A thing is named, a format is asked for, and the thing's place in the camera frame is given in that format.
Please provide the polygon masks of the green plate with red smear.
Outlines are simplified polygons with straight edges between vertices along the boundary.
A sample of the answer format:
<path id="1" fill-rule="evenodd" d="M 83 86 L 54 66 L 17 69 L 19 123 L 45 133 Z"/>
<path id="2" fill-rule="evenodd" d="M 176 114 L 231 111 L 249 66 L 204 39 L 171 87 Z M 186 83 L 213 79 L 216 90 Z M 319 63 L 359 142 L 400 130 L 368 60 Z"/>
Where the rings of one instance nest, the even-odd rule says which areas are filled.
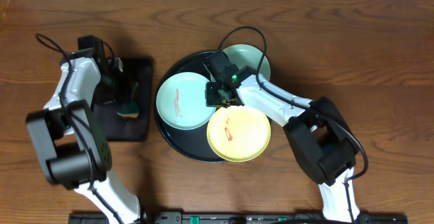
<path id="1" fill-rule="evenodd" d="M 165 80 L 156 97 L 162 120 L 179 130 L 192 130 L 207 123 L 216 111 L 206 105 L 208 82 L 208 78 L 193 72 L 178 73 Z"/>

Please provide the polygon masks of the yellow plate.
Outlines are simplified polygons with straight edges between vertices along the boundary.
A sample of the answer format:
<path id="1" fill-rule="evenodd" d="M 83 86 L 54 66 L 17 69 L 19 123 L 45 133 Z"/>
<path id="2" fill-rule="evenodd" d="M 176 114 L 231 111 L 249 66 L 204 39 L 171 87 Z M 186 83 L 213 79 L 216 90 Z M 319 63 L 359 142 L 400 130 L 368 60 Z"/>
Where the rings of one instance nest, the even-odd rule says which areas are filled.
<path id="1" fill-rule="evenodd" d="M 258 157 L 267 148 L 270 138 L 268 117 L 247 106 L 219 109 L 207 126 L 211 149 L 230 162 L 246 162 Z"/>

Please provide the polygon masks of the green yellow sponge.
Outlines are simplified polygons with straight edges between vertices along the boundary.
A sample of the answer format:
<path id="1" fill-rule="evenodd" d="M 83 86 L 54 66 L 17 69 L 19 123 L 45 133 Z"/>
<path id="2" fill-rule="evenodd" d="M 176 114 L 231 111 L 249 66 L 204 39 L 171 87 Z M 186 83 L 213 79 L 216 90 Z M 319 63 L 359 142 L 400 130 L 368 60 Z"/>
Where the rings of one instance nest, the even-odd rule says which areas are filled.
<path id="1" fill-rule="evenodd" d="M 119 115 L 120 117 L 132 119 L 138 118 L 140 108 L 138 103 L 134 99 L 137 87 L 137 82 L 130 82 L 130 89 L 127 92 L 126 99 L 117 110 L 117 115 Z"/>

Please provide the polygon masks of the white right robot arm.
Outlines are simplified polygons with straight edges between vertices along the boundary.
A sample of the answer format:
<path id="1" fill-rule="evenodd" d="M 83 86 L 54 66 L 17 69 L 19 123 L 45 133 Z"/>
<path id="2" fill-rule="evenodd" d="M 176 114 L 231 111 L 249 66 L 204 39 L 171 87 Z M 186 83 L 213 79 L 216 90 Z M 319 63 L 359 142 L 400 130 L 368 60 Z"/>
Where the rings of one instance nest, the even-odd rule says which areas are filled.
<path id="1" fill-rule="evenodd" d="M 319 185 L 327 220 L 353 223 L 360 214 L 355 203 L 355 157 L 366 152 L 336 105 L 328 98 L 310 100 L 272 84 L 251 67 L 210 67 L 214 81 L 207 84 L 212 107 L 243 105 L 264 113 L 285 132 L 302 171 Z"/>

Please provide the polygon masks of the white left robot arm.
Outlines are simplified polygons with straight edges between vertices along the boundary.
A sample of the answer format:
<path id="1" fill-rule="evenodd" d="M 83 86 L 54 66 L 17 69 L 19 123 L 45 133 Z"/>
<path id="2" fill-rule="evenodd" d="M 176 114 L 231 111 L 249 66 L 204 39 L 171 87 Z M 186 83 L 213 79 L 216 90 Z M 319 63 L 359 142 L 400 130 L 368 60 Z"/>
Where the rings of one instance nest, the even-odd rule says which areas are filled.
<path id="1" fill-rule="evenodd" d="M 101 73 L 93 58 L 63 63 L 54 95 L 29 113 L 26 128 L 45 179 L 93 202 L 109 223 L 138 223 L 140 202 L 112 169 L 104 132 L 91 109 Z"/>

